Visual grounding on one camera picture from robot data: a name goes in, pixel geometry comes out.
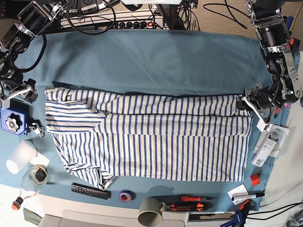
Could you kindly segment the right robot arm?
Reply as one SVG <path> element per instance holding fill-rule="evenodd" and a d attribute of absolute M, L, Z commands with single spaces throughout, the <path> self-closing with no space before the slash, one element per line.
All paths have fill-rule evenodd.
<path fill-rule="evenodd" d="M 47 45 L 44 31 L 66 9 L 66 0 L 2 0 L 0 2 L 0 102 L 9 103 L 20 97 L 30 103 L 37 97 L 36 81 L 24 80 L 40 62 Z M 18 68 L 15 60 L 37 36 L 42 49 L 32 66 Z"/>

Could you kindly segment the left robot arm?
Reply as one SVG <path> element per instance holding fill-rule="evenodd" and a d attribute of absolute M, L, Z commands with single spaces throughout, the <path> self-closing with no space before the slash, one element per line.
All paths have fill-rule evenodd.
<path fill-rule="evenodd" d="M 300 41 L 291 38 L 282 14 L 283 0 L 248 0 L 246 8 L 256 30 L 265 66 L 272 84 L 257 84 L 244 90 L 237 100 L 239 110 L 253 111 L 260 122 L 269 123 L 273 108 L 301 100 L 303 89 L 295 68 L 294 55 Z"/>

